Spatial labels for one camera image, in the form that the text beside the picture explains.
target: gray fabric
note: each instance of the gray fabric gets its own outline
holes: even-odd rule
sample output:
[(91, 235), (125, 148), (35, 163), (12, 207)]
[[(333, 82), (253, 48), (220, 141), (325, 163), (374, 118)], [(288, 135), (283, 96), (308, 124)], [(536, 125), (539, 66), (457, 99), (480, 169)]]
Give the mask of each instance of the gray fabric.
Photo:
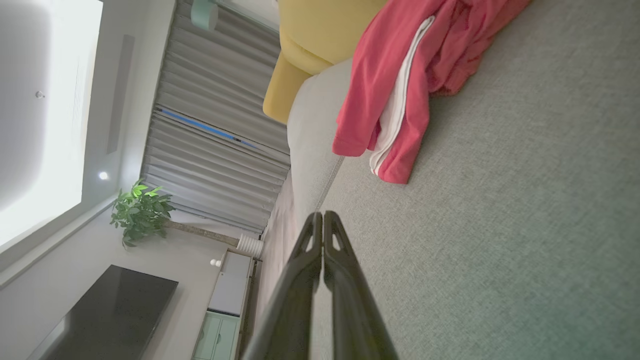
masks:
[(335, 120), (349, 88), (351, 60), (307, 79), (289, 113), (287, 137), (296, 219), (304, 224), (317, 211), (336, 175), (342, 156), (331, 152)]
[[(638, 358), (639, 14), (533, 1), (431, 101), (408, 185), (344, 160), (322, 209), (401, 359)], [(331, 359), (326, 290), (314, 305), (313, 358)]]
[(142, 176), (176, 207), (261, 233), (289, 170), (286, 128), (262, 113), (278, 37), (220, 10), (216, 29), (177, 5)]

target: black tv screen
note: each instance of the black tv screen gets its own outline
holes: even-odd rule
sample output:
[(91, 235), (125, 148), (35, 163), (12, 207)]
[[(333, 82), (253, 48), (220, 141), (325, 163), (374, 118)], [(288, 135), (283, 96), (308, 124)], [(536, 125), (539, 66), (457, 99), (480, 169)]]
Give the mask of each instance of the black tv screen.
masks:
[(28, 360), (138, 360), (178, 282), (111, 265)]

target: gray curtain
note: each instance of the gray curtain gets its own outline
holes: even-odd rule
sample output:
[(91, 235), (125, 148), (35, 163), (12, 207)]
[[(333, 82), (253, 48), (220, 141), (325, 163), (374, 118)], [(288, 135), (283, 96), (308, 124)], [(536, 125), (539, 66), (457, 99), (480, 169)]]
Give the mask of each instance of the gray curtain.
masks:
[(142, 176), (184, 211), (261, 233), (289, 170), (286, 128), (262, 112), (278, 37), (220, 9), (214, 31), (180, 2)]

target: wall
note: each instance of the wall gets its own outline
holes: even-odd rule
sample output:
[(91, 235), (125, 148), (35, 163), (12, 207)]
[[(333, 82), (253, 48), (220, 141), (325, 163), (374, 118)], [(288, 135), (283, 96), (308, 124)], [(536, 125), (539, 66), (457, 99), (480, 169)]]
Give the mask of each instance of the wall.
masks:
[(25, 360), (111, 264), (179, 281), (143, 360), (190, 359), (227, 246), (173, 229), (130, 251), (121, 238), (105, 211), (0, 290), (0, 359)]
[(147, 143), (147, 132), (151, 111), (156, 97), (156, 88), (166, 39), (171, 28), (175, 0), (144, 0), (148, 2), (141, 15), (140, 41), (136, 39), (131, 74), (130, 97), (125, 107), (123, 121), (125, 129), (122, 144), (120, 186), (130, 187), (138, 180)]
[(276, 31), (280, 28), (280, 14), (275, 0), (222, 0), (221, 3), (261, 21)]

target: yellow cushion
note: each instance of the yellow cushion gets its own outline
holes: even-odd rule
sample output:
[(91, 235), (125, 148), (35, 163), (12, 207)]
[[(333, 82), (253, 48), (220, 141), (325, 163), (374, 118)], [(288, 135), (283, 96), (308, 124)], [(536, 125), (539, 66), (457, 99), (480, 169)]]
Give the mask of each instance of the yellow cushion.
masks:
[(371, 19), (387, 0), (278, 0), (280, 41), (288, 60), (310, 74), (353, 56)]
[(280, 53), (262, 104), (265, 115), (286, 124), (298, 90), (310, 77), (310, 74), (291, 65)]
[(284, 31), (280, 32), (280, 48), (282, 49), (281, 55), (284, 55), (291, 65), (309, 74), (319, 74), (322, 70), (333, 65), (296, 44)]

